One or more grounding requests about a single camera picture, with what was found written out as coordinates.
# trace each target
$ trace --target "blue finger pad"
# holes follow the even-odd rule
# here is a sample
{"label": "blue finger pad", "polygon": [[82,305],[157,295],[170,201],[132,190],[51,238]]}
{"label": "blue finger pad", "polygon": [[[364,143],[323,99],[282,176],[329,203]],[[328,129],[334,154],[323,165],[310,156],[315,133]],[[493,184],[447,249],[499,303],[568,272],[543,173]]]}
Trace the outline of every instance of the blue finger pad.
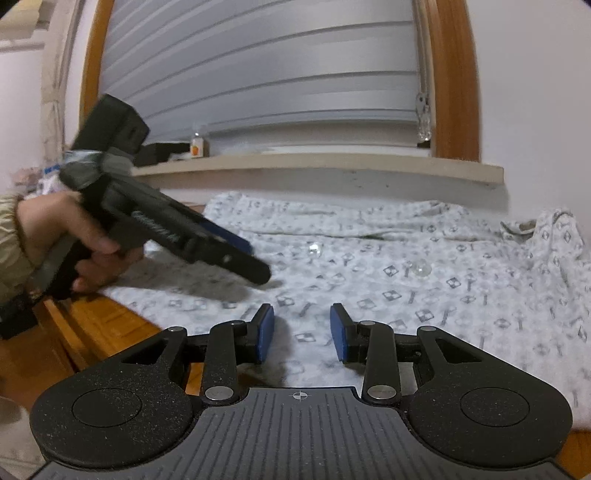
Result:
{"label": "blue finger pad", "polygon": [[273,340],[273,331],[275,330],[275,312],[273,307],[267,310],[259,326],[259,338],[256,344],[256,359],[259,362],[264,362],[269,352],[271,340]]}
{"label": "blue finger pad", "polygon": [[339,357],[339,361],[342,362],[347,358],[347,339],[343,322],[340,321],[339,314],[334,307],[330,308],[330,333],[333,336],[336,354]]}

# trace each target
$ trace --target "wooden floor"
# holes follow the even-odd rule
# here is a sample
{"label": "wooden floor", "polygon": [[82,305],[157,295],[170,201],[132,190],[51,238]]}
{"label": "wooden floor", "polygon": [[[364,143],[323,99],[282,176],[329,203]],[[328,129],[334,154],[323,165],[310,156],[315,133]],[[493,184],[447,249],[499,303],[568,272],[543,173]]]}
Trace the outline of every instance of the wooden floor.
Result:
{"label": "wooden floor", "polygon": [[[73,373],[73,364],[91,364],[123,348],[143,340],[158,329],[126,308],[104,297],[87,297],[74,302],[68,312],[38,312],[37,326],[10,340],[0,340],[0,396],[15,400],[28,410],[35,399],[49,386]],[[74,328],[68,322],[72,317]],[[60,326],[62,336],[69,335],[68,352],[56,340],[54,328]],[[84,345],[80,338],[92,341]],[[69,359],[76,356],[76,362]],[[198,394],[201,365],[193,365],[187,392]],[[577,479],[591,473],[591,433],[572,433],[558,457],[560,464]]]}

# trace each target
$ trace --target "beige sleeve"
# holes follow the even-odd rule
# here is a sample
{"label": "beige sleeve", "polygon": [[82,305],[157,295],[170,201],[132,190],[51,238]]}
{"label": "beige sleeve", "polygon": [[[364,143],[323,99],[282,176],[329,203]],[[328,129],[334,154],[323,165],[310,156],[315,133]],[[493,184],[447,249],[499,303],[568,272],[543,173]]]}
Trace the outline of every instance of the beige sleeve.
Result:
{"label": "beige sleeve", "polygon": [[33,272],[18,237],[16,208],[20,197],[0,196],[0,303],[22,291],[22,285]]}

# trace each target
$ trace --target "bed sheet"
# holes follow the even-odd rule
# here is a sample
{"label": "bed sheet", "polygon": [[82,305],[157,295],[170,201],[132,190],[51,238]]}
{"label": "bed sheet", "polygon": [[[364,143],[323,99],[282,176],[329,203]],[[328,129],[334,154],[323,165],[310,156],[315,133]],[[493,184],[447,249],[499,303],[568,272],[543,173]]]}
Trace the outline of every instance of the bed sheet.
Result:
{"label": "bed sheet", "polygon": [[437,201],[356,210],[230,192],[204,214],[253,244],[271,265],[267,285],[149,244],[146,259],[104,294],[189,334],[249,320],[271,303],[268,359],[245,369],[276,386],[361,387],[362,368],[336,358],[333,303],[397,333],[435,325],[555,386],[574,427],[591,429],[591,262],[568,210],[493,225]]}

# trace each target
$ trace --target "circular pad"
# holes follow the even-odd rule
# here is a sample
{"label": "circular pad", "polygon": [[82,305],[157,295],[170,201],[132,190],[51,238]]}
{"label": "circular pad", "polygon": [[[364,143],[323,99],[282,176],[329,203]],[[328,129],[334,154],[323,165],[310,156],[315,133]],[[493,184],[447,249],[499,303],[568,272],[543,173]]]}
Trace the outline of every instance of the circular pad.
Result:
{"label": "circular pad", "polygon": [[72,413],[90,427],[116,427],[133,419],[141,408],[142,401],[135,393],[122,388],[101,388],[79,397]]}
{"label": "circular pad", "polygon": [[470,420],[487,427],[509,427],[527,417],[530,405],[518,393],[504,388],[477,388],[460,401]]}

